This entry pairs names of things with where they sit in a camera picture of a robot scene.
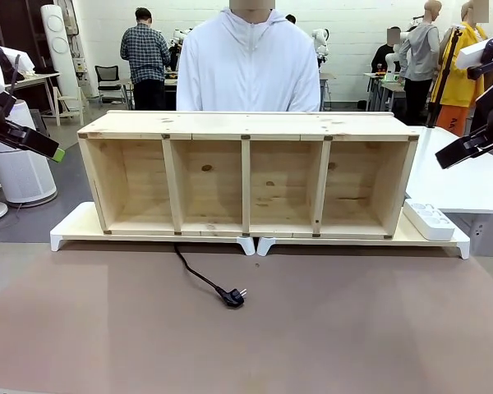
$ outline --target white hoodie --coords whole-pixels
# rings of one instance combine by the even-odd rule
[[[178,111],[314,112],[320,75],[312,38],[277,11],[260,24],[224,9],[182,45]]]

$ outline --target wooden box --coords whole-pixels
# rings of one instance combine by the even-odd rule
[[[105,233],[384,239],[418,135],[388,113],[109,112],[79,131]]]

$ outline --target black pole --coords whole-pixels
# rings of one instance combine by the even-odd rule
[[[451,72],[451,63],[453,61],[454,50],[457,48],[458,38],[462,35],[460,29],[455,29],[453,32],[453,37],[451,38],[451,49],[449,50],[449,56],[447,57],[447,62],[445,63],[444,70],[442,71],[442,80],[440,81],[440,86],[438,87],[438,93],[436,94],[435,106],[433,107],[433,112],[429,116],[427,122],[427,127],[430,129],[435,128],[436,120],[440,113],[440,101],[442,101],[442,96],[444,95],[445,83]]]

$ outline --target white wall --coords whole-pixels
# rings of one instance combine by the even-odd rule
[[[407,28],[413,16],[423,14],[426,0],[277,0],[276,7],[292,13],[297,25],[307,33],[314,29],[330,31],[330,56],[322,71],[336,75],[329,87],[332,101],[357,101],[366,98],[367,81],[362,73],[370,70],[376,49],[386,41],[387,28]],[[129,67],[119,57],[124,31],[135,24],[135,9],[147,7],[154,17],[154,28],[169,41],[175,29],[187,29],[205,21],[228,5],[228,0],[73,0],[81,41],[91,71],[94,66],[121,67],[129,77]],[[444,8],[437,25],[440,37],[451,23],[460,22],[463,0],[442,0]],[[493,35],[491,18],[484,24]],[[92,83],[96,86],[94,72]]]

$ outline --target power strip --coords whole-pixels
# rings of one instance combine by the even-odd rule
[[[407,199],[403,212],[427,240],[451,241],[453,239],[456,225],[431,204]]]

